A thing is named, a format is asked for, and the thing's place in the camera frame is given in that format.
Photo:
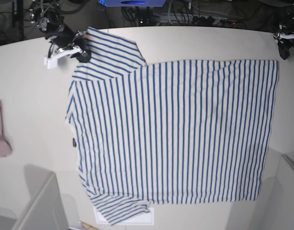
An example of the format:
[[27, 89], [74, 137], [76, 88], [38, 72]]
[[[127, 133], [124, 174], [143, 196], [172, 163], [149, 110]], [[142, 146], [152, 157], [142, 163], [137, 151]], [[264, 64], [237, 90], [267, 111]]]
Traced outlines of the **white rectangular tray slot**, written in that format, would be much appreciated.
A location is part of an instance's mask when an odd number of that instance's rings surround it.
[[[96, 209], [96, 207], [94, 207], [94, 216], [97, 224], [109, 224], [108, 221]], [[134, 216], [130, 219], [117, 223], [117, 225], [154, 225], [154, 208], [150, 207], [148, 213], [139, 214], [138, 216]]]

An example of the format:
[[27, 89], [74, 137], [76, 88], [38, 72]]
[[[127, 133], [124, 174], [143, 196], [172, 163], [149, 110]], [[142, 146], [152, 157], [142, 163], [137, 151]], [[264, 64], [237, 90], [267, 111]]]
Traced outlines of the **grey bin left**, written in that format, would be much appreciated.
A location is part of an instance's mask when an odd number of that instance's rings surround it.
[[0, 167], [0, 230], [68, 230], [79, 226], [76, 202], [56, 174], [35, 165]]

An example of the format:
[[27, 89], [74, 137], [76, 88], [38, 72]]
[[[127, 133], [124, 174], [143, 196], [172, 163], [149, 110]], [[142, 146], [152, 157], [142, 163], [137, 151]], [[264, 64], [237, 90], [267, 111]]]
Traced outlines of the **grey bin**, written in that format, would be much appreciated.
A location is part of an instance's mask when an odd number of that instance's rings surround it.
[[294, 230], [294, 156], [283, 154], [251, 208], [232, 205], [227, 230]]
[[56, 174], [35, 165], [0, 167], [0, 230], [68, 230], [79, 226], [76, 202]]

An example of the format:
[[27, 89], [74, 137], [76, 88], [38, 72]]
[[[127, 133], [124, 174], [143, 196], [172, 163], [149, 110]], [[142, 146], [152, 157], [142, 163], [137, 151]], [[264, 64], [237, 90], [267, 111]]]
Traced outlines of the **grey bin right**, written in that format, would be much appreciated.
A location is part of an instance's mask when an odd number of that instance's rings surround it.
[[227, 230], [294, 230], [294, 156], [283, 154], [251, 208], [232, 205]]

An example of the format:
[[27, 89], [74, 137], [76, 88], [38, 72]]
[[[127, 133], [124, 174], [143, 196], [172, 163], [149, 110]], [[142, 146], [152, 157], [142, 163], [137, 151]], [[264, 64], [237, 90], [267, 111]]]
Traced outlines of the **blue box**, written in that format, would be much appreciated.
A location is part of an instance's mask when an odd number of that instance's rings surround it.
[[166, 0], [100, 0], [99, 2], [106, 7], [162, 7]]

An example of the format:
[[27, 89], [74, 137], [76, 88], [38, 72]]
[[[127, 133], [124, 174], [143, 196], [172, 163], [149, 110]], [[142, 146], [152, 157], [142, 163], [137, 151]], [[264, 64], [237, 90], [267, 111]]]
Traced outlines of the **black power strip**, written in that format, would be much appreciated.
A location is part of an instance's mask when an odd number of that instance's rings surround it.
[[210, 26], [210, 27], [225, 27], [236, 26], [235, 20], [221, 19], [212, 16], [193, 16], [191, 24], [193, 26]]

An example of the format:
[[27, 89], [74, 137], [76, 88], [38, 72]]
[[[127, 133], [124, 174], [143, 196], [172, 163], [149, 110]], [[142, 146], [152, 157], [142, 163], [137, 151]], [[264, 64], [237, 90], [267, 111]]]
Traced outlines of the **blue white striped T-shirt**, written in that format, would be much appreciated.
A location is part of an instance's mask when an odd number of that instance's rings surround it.
[[110, 225], [151, 204], [253, 201], [271, 134], [276, 60], [147, 64], [137, 44], [94, 28], [65, 120], [87, 196]]

